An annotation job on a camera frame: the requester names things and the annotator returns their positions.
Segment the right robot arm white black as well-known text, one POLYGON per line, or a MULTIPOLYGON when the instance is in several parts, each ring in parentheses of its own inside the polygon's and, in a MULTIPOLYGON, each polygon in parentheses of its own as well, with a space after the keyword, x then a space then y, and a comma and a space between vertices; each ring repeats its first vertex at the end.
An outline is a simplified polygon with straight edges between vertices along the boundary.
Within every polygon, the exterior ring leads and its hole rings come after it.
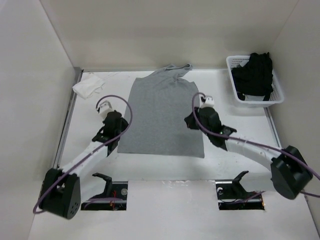
POLYGON ((291 145, 276 148, 241 138, 236 129, 221 123, 212 107, 195 107, 184 122, 187 128, 202 131, 215 147, 242 155, 268 169, 273 189, 286 199, 295 199, 314 176, 297 148, 291 145))

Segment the grey tank top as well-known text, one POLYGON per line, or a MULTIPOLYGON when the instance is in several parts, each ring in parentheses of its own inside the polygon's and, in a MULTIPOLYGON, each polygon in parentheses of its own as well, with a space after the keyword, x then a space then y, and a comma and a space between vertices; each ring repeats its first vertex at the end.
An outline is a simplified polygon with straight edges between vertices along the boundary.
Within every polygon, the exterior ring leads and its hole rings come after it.
POLYGON ((124 118, 133 118, 120 138, 117 151, 203 158, 203 134, 187 128, 185 117, 192 113, 194 82, 184 79, 193 66, 170 64, 148 76, 136 78, 131 87, 124 118))

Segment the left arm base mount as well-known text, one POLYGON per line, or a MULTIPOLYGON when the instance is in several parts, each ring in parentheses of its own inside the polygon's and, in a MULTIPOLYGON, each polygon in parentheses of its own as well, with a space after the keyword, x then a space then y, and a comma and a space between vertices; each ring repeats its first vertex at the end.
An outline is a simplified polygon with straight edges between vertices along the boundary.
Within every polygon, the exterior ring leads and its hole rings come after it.
POLYGON ((113 181, 110 176, 98 172, 92 176, 103 181, 103 191, 86 199, 80 209, 82 211, 126 211, 129 183, 113 181))

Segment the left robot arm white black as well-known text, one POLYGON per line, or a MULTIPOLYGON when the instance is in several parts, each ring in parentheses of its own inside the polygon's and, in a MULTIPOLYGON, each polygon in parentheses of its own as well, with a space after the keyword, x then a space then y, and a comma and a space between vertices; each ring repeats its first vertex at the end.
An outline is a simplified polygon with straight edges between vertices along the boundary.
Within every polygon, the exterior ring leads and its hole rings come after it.
POLYGON ((126 121, 120 112, 109 112, 103 126, 88 147, 62 168, 51 168, 45 174, 34 214, 48 212, 64 219, 72 219, 81 207, 81 178, 118 146, 121 136, 132 120, 126 121))

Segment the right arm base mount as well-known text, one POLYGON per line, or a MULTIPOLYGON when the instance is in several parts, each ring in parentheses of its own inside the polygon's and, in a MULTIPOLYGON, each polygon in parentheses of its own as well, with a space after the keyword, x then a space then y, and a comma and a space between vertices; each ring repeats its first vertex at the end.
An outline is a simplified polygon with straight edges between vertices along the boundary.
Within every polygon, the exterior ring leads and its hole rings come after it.
POLYGON ((241 185, 242 178, 249 173, 242 171, 233 179, 215 181, 217 205, 221 211, 265 210, 263 191, 246 191, 241 185))

